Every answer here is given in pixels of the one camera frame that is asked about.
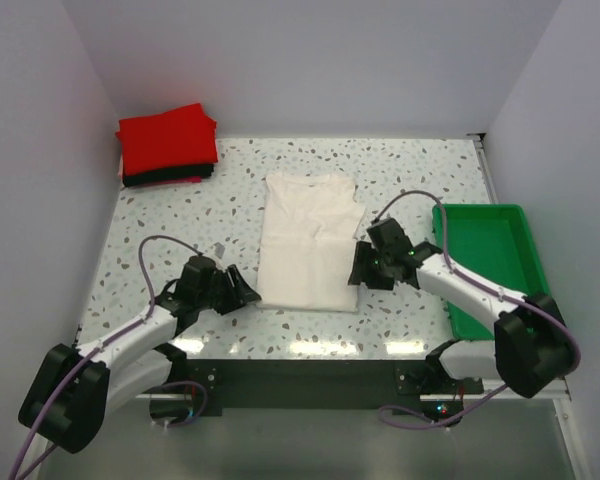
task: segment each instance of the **red towel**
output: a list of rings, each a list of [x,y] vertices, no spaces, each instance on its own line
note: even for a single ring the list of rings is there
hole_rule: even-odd
[[[218,161],[216,122],[199,103],[119,123],[125,175]]]

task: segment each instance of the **wire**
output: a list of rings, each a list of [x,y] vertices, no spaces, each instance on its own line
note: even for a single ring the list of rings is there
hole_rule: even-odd
[[[451,439],[451,443],[453,443],[454,462],[453,470],[451,470],[451,480],[455,480],[458,478],[458,473],[460,472],[460,460],[462,459],[462,457],[460,457],[460,447],[449,427],[445,429],[444,434],[447,435]]]
[[[58,448],[58,445],[55,445],[55,444],[53,444],[53,445],[51,445],[49,448],[47,448],[47,449],[44,451],[44,453],[43,453],[42,455],[40,455],[40,456],[39,456],[39,457],[38,457],[38,458],[37,458],[35,461],[33,461],[33,462],[31,463],[31,465],[29,465],[29,466],[27,467],[27,469],[26,469],[24,472],[22,472],[22,473],[21,473],[21,474],[20,474],[20,475],[17,477],[17,479],[16,479],[16,480],[24,480],[24,479],[25,479],[25,478],[27,478],[29,475],[31,475],[31,474],[33,473],[33,471],[34,471],[36,468],[38,468],[38,466],[39,466],[39,465],[40,465],[42,462],[44,462],[44,461],[47,459],[47,457],[48,457],[49,455],[51,455],[53,452],[55,452],[56,448]]]
[[[149,317],[151,317],[151,315],[153,315],[153,312],[156,308],[156,294],[153,289],[153,284],[151,283],[151,278],[149,277],[149,272],[147,271],[147,267],[146,267],[146,264],[144,261],[144,246],[150,240],[169,240],[171,242],[175,242],[179,245],[182,245],[183,247],[188,248],[189,250],[195,252],[198,255],[202,255],[202,253],[198,249],[183,242],[182,240],[179,240],[175,237],[171,237],[169,235],[150,235],[140,242],[140,245],[138,246],[138,263],[140,264],[140,271],[142,272],[142,277],[144,278],[144,281],[147,285],[147,290],[149,292],[149,309],[147,310],[147,314],[143,318],[130,323],[122,330],[120,330],[120,331],[116,332],[115,334],[111,335],[110,337],[106,338],[102,342],[102,346],[96,347],[93,350],[91,350],[60,381],[58,386],[53,390],[51,395],[49,395],[49,398],[47,399],[47,401],[44,403],[44,405],[40,409],[40,413],[38,414],[35,421],[33,422],[33,425],[31,425],[31,428],[29,429],[29,433],[27,434],[27,437],[25,438],[25,441],[22,444],[22,447],[20,448],[20,450],[18,451],[15,461],[13,462],[13,466],[11,467],[11,471],[9,472],[9,477],[8,477],[9,480],[22,480],[22,479],[26,478],[27,475],[29,475],[33,470],[35,470],[35,468],[38,465],[40,465],[40,463],[42,463],[42,461],[44,459],[46,459],[53,452],[53,450],[55,450],[55,448],[53,448],[53,447],[50,447],[49,449],[47,449],[39,458],[37,458],[25,470],[24,473],[26,473],[26,475],[24,475],[24,473],[23,473],[23,475],[18,477],[18,471],[22,467],[22,462],[24,461],[24,457],[26,456],[27,452],[29,451],[29,448],[31,447],[31,443],[33,442],[33,439],[34,439],[36,433],[38,432],[38,429],[40,428],[40,425],[42,424],[44,417],[47,415],[47,413],[49,412],[49,409],[53,405],[53,402],[56,401],[56,399],[58,398],[60,393],[62,393],[62,391],[65,389],[65,387],[78,375],[78,373],[80,373],[80,371],[84,368],[84,366],[94,356],[96,356],[98,353],[100,353],[105,347],[111,345],[113,342],[118,340],[120,337],[126,335],[130,331],[132,331],[132,330],[138,328],[140,325],[144,324],[147,321],[147,319]],[[198,411],[198,416],[199,416],[199,414],[202,413],[202,410],[203,409],[200,409]]]
[[[194,413],[193,415],[188,417],[186,420],[184,420],[182,422],[178,422],[178,423],[170,423],[167,428],[184,427],[186,425],[189,425],[190,423],[195,422],[195,420],[200,415],[202,415],[202,412],[204,411],[204,409],[207,408],[207,403],[209,402],[209,394],[207,393],[207,389],[204,388],[202,385],[200,385],[198,382],[194,382],[193,380],[182,380],[180,382],[165,383],[156,388],[162,389],[162,388],[180,387],[180,386],[191,386],[192,389],[196,388],[196,389],[200,390],[202,392],[202,405],[200,405],[200,408],[198,409],[198,411],[196,413]]]
[[[500,292],[492,289],[491,287],[488,287],[487,285],[481,283],[479,280],[474,279],[473,277],[467,275],[466,273],[461,272],[460,270],[455,268],[455,266],[453,265],[453,262],[451,261],[451,256],[449,255],[449,245],[448,245],[449,239],[448,239],[448,231],[447,231],[447,212],[444,209],[444,205],[442,204],[440,199],[438,197],[436,197],[435,195],[433,195],[432,193],[426,192],[424,190],[409,190],[406,192],[402,192],[399,195],[397,195],[396,197],[394,197],[382,210],[380,210],[380,213],[378,213],[378,215],[376,216],[376,218],[374,218],[372,223],[376,223],[376,222],[380,221],[382,216],[389,210],[389,208],[391,208],[391,206],[394,203],[396,203],[401,198],[406,197],[407,195],[424,195],[425,197],[429,197],[436,203],[436,205],[440,209],[440,213],[442,216],[442,255],[444,256],[444,261],[447,264],[447,266],[449,267],[449,270],[451,271],[451,273],[456,274],[458,277],[460,277],[467,283],[473,285],[474,287],[482,290],[483,292],[500,298]],[[567,329],[567,327],[565,327],[559,320],[554,318],[552,315],[549,315],[547,312],[541,310],[540,308],[538,308],[534,305],[526,303],[522,300],[518,300],[517,298],[513,298],[509,295],[502,295],[502,299],[506,300],[507,302],[513,303],[519,307],[525,308],[525,309],[535,313],[536,315],[539,315],[540,317],[547,320],[553,327],[558,329],[567,338],[567,340],[571,344],[571,348],[573,350],[573,362],[567,373],[571,373],[576,368],[578,368],[578,366],[580,365],[580,360],[582,358],[582,354],[580,351],[580,347],[578,346],[578,342],[576,341],[575,337],[571,334],[571,332]],[[391,425],[392,427],[396,427],[396,428],[402,428],[402,429],[406,429],[406,430],[429,430],[431,428],[440,428],[440,427],[445,427],[445,426],[455,422],[456,420],[461,419],[466,414],[468,414],[468,413],[474,411],[476,408],[484,405],[488,400],[495,397],[497,394],[499,394],[500,392],[502,392],[506,389],[507,389],[506,385],[501,385],[500,387],[496,388],[495,390],[492,390],[487,395],[485,395],[483,398],[481,398],[474,404],[470,405],[469,407],[465,408],[461,412],[458,412],[455,415],[452,415],[451,417],[441,420],[439,422],[429,423],[427,425],[411,425],[411,424],[406,424],[406,423],[402,423],[402,422],[397,422],[395,420],[386,418],[383,415],[383,413],[385,411],[397,410],[397,411],[401,411],[404,413],[409,413],[420,419],[423,419],[423,417],[424,417],[424,419],[426,419],[425,421],[427,421],[427,422],[429,421],[429,419],[427,417],[425,417],[423,414],[416,412],[415,410],[411,410],[409,408],[402,407],[400,405],[385,405],[383,407],[380,407],[380,409],[378,410],[378,414],[380,416],[380,420],[383,423],[386,423],[387,425]]]
[[[384,414],[384,412],[386,412],[386,411],[397,410],[399,412],[408,413],[409,415],[418,417],[420,420],[424,420],[425,422],[431,422],[431,420],[428,417],[426,417],[424,414],[422,414],[420,412],[416,412],[415,410],[411,410],[410,408],[403,407],[401,405],[384,405],[378,409],[378,415],[379,415],[380,421],[382,423],[386,423],[387,425],[390,425],[392,427],[402,428],[403,430],[431,430],[432,428],[446,427],[447,425],[451,425],[452,423],[456,422],[457,420],[460,420],[467,413],[471,413],[476,408],[481,407],[482,405],[487,403],[487,401],[491,400],[493,397],[498,395],[500,392],[506,390],[507,388],[508,387],[506,385],[500,385],[498,388],[496,388],[495,390],[491,390],[480,400],[469,405],[467,408],[456,413],[455,415],[451,415],[449,418],[445,418],[444,420],[440,420],[438,422],[426,423],[424,425],[418,425],[418,424],[412,425],[409,423],[398,422],[392,418],[388,418]]]
[[[196,389],[195,389],[195,387],[191,387],[190,396],[191,396],[191,408],[193,408],[195,406],[195,402],[196,402]]]

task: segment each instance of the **folded white shirt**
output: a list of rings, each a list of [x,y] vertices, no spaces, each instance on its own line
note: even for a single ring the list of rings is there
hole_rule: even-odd
[[[267,186],[259,306],[355,312],[357,287],[347,281],[364,207],[353,199],[353,180],[276,172]]]

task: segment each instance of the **speckled countertop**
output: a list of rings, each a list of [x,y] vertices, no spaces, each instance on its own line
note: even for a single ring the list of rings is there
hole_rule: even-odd
[[[205,252],[225,247],[223,264],[238,265],[256,284],[265,202],[264,176],[344,172],[367,211],[358,228],[402,189],[419,188],[448,203],[487,203],[487,189],[469,140],[220,139],[220,161],[201,184],[122,190],[100,261],[81,342],[106,334],[147,303],[137,247],[147,235],[178,237]],[[432,203],[409,197],[391,209],[414,242],[431,237]],[[147,245],[150,274],[160,290],[189,257],[166,241]],[[206,311],[174,343],[200,358],[415,359],[451,338],[444,302],[407,285],[393,292],[360,289],[358,312],[260,310],[254,306],[221,317]]]

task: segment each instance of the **green tray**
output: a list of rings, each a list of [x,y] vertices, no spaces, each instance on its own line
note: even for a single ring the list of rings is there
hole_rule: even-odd
[[[463,266],[500,285],[524,293],[549,292],[524,211],[517,205],[445,205],[449,253]],[[442,246],[442,217],[433,208],[436,242]],[[491,340],[476,319],[449,304],[453,335]]]

